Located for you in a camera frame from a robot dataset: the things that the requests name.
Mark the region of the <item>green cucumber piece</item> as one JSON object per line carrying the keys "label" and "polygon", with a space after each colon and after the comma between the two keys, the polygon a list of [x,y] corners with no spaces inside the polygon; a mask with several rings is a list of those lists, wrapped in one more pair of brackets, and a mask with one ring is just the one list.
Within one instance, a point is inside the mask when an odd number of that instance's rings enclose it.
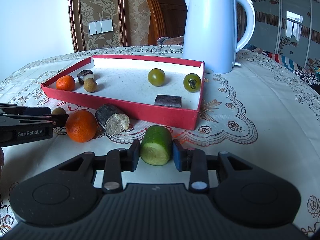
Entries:
{"label": "green cucumber piece", "polygon": [[171,158],[172,136],[163,126],[150,126],[144,135],[140,148],[140,157],[153,166],[165,165]]}

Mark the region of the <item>green tomato without stem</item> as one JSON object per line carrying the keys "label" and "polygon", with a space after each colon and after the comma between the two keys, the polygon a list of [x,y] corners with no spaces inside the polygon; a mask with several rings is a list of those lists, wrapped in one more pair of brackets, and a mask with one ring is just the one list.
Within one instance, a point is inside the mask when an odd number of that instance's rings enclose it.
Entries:
{"label": "green tomato without stem", "polygon": [[148,73],[148,81],[153,86],[162,86],[165,83],[165,72],[161,69],[153,68]]}

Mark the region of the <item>dark sugarcane piece cut end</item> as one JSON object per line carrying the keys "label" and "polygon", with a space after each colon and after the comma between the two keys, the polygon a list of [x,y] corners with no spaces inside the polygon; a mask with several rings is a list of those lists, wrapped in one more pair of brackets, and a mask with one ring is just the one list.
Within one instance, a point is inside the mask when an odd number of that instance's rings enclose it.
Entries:
{"label": "dark sugarcane piece cut end", "polygon": [[130,124],[129,117],[112,104],[100,106],[95,112],[95,118],[109,135],[117,135],[127,130]]}

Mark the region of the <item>tan longan fruit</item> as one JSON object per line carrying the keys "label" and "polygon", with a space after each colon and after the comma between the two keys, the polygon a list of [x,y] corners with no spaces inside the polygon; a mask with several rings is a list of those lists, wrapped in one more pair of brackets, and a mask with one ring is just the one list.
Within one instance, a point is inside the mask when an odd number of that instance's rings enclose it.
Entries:
{"label": "tan longan fruit", "polygon": [[87,92],[94,93],[97,90],[98,84],[96,83],[95,79],[88,78],[84,81],[84,89]]}
{"label": "tan longan fruit", "polygon": [[52,110],[52,115],[61,115],[61,114],[66,114],[66,111],[61,107],[57,107],[54,110]]}

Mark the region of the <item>large orange tangerine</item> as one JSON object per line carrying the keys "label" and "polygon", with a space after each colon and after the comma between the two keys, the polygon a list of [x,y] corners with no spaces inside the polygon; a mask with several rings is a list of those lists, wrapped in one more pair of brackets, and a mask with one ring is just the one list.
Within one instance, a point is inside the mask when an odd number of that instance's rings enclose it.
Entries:
{"label": "large orange tangerine", "polygon": [[76,142],[88,142],[96,134],[98,123],[94,115],[87,110],[80,110],[69,115],[66,132]]}

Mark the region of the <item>small orange tangerine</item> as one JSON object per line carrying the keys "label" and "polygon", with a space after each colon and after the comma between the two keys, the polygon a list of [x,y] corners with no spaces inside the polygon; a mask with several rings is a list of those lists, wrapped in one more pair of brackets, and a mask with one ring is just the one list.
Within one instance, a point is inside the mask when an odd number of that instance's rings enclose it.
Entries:
{"label": "small orange tangerine", "polygon": [[56,82],[56,88],[58,90],[65,90],[69,92],[73,91],[75,89],[74,77],[70,75],[60,77]]}

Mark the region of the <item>red shallow cardboard tray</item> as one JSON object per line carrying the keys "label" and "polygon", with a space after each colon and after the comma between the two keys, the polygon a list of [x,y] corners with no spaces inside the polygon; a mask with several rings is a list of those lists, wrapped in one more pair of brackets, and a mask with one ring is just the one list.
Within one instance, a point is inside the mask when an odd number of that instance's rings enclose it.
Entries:
{"label": "red shallow cardboard tray", "polygon": [[[153,86],[148,73],[153,68],[165,72],[165,83]],[[57,80],[65,75],[74,78],[82,70],[91,70],[97,79],[94,93],[76,84],[71,92],[58,90]],[[41,87],[52,99],[97,109],[105,103],[117,106],[131,119],[193,130],[196,127],[203,91],[191,93],[183,85],[187,74],[204,77],[204,63],[173,57],[145,55],[94,55],[71,64],[67,69],[44,82]],[[157,95],[182,97],[182,107],[155,106]]]}

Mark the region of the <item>green tomato with stem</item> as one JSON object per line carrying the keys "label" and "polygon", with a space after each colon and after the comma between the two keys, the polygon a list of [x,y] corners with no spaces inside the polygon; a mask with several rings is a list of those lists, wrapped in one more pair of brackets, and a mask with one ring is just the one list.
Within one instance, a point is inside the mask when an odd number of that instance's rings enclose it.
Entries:
{"label": "green tomato with stem", "polygon": [[190,73],[184,77],[183,85],[188,92],[195,93],[201,89],[201,79],[197,74]]}

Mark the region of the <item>dark water chestnut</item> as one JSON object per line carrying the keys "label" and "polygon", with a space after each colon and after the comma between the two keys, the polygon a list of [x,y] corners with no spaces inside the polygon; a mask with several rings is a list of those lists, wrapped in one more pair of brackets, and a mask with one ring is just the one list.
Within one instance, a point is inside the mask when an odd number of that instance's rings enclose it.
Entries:
{"label": "dark water chestnut", "polygon": [[80,71],[78,74],[77,74],[77,78],[78,78],[78,81],[81,85],[84,84],[84,82],[87,80],[87,79],[94,79],[94,74],[91,70],[82,70]]}

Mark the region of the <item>white embroidered tablecloth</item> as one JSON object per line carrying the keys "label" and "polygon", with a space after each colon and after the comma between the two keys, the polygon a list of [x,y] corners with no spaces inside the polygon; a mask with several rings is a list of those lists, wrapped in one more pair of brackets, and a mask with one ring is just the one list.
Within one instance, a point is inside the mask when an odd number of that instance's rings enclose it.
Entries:
{"label": "white embroidered tablecloth", "polygon": [[[49,99],[41,83],[92,55],[181,57],[181,46],[142,46],[98,49],[35,61],[1,82],[1,103],[28,107],[63,107],[67,113],[88,109],[81,104]],[[228,151],[291,182],[301,206],[294,224],[307,237],[319,232],[319,94],[272,59],[253,51],[237,54],[241,66],[228,74],[206,74],[200,118],[194,131],[172,128],[172,138],[185,148],[216,155]],[[69,139],[64,128],[53,138],[4,148],[1,176],[1,239],[16,225],[9,199],[22,181],[82,152],[105,155],[142,139],[154,125],[131,121],[120,135],[104,132],[87,143]],[[151,166],[140,159],[135,172],[124,172],[126,183],[181,183],[190,172],[178,172],[173,161]]]}

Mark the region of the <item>patterned pillow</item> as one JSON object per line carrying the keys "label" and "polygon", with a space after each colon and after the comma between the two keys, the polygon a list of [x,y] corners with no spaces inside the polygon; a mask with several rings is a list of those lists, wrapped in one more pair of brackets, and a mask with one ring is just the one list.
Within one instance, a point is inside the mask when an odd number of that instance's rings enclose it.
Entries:
{"label": "patterned pillow", "polygon": [[158,46],[178,45],[183,46],[184,36],[180,37],[160,37],[157,39]]}

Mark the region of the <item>white electric kettle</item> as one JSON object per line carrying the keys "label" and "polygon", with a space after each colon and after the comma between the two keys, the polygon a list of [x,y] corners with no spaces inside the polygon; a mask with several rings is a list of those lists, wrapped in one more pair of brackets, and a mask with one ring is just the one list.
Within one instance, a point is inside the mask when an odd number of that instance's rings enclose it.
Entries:
{"label": "white electric kettle", "polygon": [[[184,0],[187,19],[183,57],[203,61],[208,73],[232,71],[236,53],[251,39],[255,29],[255,10],[251,0]],[[238,38],[236,5],[246,13],[246,29]]]}

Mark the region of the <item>colourful zigzag blanket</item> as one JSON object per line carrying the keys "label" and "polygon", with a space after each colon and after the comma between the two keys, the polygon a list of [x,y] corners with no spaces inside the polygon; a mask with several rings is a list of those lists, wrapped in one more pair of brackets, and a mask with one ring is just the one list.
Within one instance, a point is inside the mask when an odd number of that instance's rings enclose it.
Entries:
{"label": "colourful zigzag blanket", "polygon": [[301,80],[306,82],[310,86],[315,86],[319,85],[319,74],[316,74],[314,70],[311,69],[306,69],[295,62],[293,62],[291,59],[288,57],[285,57],[284,55],[281,54],[274,54],[272,52],[263,50],[259,47],[256,47],[252,44],[247,44],[245,45],[244,49],[250,50],[250,51],[255,51],[258,54],[265,55],[272,60],[276,61],[277,63],[281,64],[284,66],[287,70],[290,72],[296,74],[298,77],[300,77]]}

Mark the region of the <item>floral sliding wardrobe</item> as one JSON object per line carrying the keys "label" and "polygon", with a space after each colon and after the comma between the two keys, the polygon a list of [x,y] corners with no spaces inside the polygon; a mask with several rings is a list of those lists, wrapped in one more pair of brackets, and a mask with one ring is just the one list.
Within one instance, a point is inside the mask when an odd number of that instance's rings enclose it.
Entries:
{"label": "floral sliding wardrobe", "polygon": [[307,69],[319,67],[319,0],[251,1],[256,24],[250,44]]}

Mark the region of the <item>white wall light switch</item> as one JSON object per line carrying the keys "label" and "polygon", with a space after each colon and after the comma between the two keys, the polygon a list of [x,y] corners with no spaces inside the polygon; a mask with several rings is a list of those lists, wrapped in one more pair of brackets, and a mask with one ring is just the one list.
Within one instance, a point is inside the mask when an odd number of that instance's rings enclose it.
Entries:
{"label": "white wall light switch", "polygon": [[88,28],[89,28],[90,35],[107,33],[107,32],[113,31],[113,22],[112,20],[90,22],[88,24]]}

